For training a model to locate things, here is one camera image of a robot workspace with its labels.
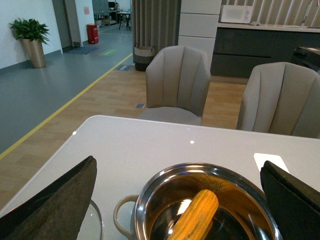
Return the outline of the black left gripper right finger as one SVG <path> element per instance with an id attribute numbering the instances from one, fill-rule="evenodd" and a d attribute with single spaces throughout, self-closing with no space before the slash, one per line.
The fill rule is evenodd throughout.
<path id="1" fill-rule="evenodd" d="M 265 161 L 260 182 L 270 212 L 284 240 L 320 238 L 320 192 Z"/>

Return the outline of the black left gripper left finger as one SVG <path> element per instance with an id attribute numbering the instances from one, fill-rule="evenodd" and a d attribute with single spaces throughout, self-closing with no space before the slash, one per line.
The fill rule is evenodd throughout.
<path id="1" fill-rule="evenodd" d="M 2 240 L 75 240 L 89 207 L 97 161 L 87 157 L 0 219 Z"/>

